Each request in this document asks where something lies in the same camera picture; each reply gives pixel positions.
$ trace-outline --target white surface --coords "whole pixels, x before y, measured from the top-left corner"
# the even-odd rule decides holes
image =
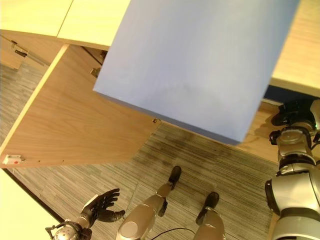
[[[59,224],[2,170],[0,216],[2,240],[50,240],[45,228]]]
[[[21,161],[21,155],[6,155],[2,163],[5,165],[16,165],[20,164]]]

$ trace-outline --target wooden desk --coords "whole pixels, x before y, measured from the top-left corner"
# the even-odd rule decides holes
[[[106,49],[101,46],[112,44],[129,2],[74,0],[58,37]],[[270,84],[320,97],[320,1],[300,1]]]
[[[1,29],[57,36],[72,0],[1,0]]]
[[[301,0],[270,84],[320,97],[320,1]]]
[[[108,50],[129,2],[73,0],[71,4],[71,0],[50,0],[48,4],[3,0],[1,29],[54,36],[64,43]],[[301,0],[270,84],[320,97],[319,79],[320,1]]]

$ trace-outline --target floor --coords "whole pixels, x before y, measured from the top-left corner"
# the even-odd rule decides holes
[[[19,70],[0,64],[0,145],[43,74],[24,62]]]
[[[92,196],[113,188],[120,188],[113,209],[124,209],[127,215],[167,181],[175,165],[182,168],[180,181],[147,239],[172,228],[196,231],[196,216],[211,191],[220,194],[216,209],[227,240],[266,239],[272,213],[264,185],[277,171],[276,164],[164,123],[129,162],[11,171],[60,216],[73,219]],[[96,222],[92,239],[114,240],[120,224]],[[35,226],[35,231],[44,230]],[[192,233],[177,230],[159,240],[192,238]]]

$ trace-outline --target black cable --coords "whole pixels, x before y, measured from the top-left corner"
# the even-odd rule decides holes
[[[192,231],[191,229],[189,229],[189,228],[177,227],[177,228],[173,228],[173,229],[164,231],[164,232],[158,234],[157,236],[155,236],[154,238],[151,238],[150,240],[154,240],[154,239],[156,239],[157,237],[161,236],[162,234],[165,234],[165,233],[168,233],[168,232],[171,232],[171,231],[174,231],[174,230],[179,230],[179,229],[188,230],[188,231],[192,232],[194,235],[196,235],[196,233],[195,233],[194,231]]]

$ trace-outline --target small white latch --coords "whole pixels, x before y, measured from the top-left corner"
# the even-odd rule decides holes
[[[3,164],[5,165],[16,165],[23,162],[24,159],[21,157],[21,155],[7,155],[5,156],[3,160]]]

